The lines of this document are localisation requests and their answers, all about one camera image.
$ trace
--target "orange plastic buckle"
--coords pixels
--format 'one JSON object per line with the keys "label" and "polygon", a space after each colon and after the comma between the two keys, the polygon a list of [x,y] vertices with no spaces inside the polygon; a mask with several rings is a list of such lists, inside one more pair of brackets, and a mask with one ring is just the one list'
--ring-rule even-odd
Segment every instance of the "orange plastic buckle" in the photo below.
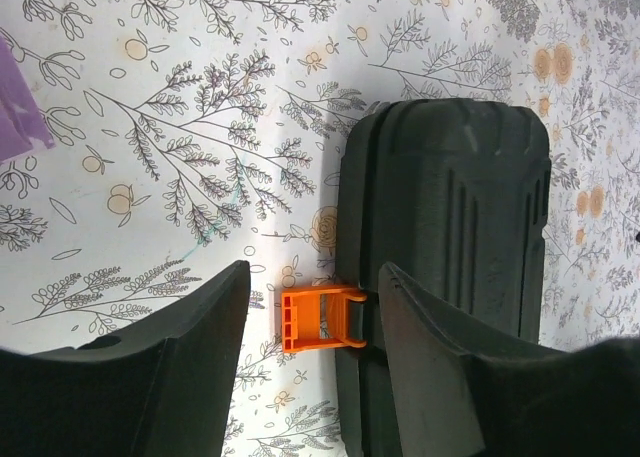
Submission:
{"label": "orange plastic buckle", "polygon": [[[330,337],[320,335],[320,304],[327,296],[327,327]],[[364,302],[366,294],[348,285],[299,287],[282,292],[282,349],[300,352],[337,347],[361,348],[364,340],[349,337],[349,301]]]}

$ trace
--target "ridged black plastic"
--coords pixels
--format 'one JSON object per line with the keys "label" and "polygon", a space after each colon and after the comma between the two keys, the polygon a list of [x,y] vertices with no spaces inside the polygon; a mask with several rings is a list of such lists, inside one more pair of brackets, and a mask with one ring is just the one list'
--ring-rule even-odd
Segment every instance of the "ridged black plastic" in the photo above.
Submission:
{"label": "ridged black plastic", "polygon": [[378,271],[394,262],[431,294],[537,342],[549,138],[522,107],[401,102],[354,127],[340,172],[336,272],[369,294],[370,343],[336,353],[342,437],[349,457],[400,456],[393,399],[380,396],[391,387]]}

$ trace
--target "purple object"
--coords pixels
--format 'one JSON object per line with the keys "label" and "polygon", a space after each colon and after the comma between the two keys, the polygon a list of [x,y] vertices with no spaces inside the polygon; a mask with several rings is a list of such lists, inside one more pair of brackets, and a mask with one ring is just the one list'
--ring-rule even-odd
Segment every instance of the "purple object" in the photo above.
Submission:
{"label": "purple object", "polygon": [[0,37],[0,164],[53,146],[29,88]]}

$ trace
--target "black plastic part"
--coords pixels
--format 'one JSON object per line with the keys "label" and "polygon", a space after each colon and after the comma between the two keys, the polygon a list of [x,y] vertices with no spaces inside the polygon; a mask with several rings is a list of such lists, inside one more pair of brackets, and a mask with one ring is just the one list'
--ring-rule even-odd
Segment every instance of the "black plastic part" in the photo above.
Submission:
{"label": "black plastic part", "polygon": [[340,171],[336,273],[368,293],[370,345],[365,357],[336,351],[339,387],[354,383],[346,360],[358,355],[360,369],[358,385],[340,395],[349,457],[385,455],[362,414],[347,415],[359,412],[356,395],[396,427],[388,400],[365,395],[362,362],[368,350],[386,353],[376,295],[385,262],[486,324],[537,342],[548,154],[547,131],[530,109],[494,102],[400,102],[352,130]]}
{"label": "black plastic part", "polygon": [[405,457],[638,455],[639,339],[564,354],[480,322],[394,265],[379,282]]}
{"label": "black plastic part", "polygon": [[0,350],[0,455],[220,455],[249,294],[236,262],[78,349]]}
{"label": "black plastic part", "polygon": [[349,314],[349,338],[363,340],[364,332],[362,324],[364,322],[364,305],[361,302],[350,300],[348,303]]}

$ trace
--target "floral tablecloth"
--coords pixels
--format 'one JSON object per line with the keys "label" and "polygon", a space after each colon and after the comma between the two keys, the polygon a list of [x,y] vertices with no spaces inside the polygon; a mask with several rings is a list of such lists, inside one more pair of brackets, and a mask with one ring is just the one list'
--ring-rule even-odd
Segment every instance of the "floral tablecloth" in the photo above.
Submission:
{"label": "floral tablecloth", "polygon": [[533,108],[551,139],[541,342],[637,334],[640,0],[0,0],[56,148],[0,166],[0,342],[80,345],[235,259],[224,455],[342,456],[333,355],[278,292],[334,278],[350,127],[384,102]]}

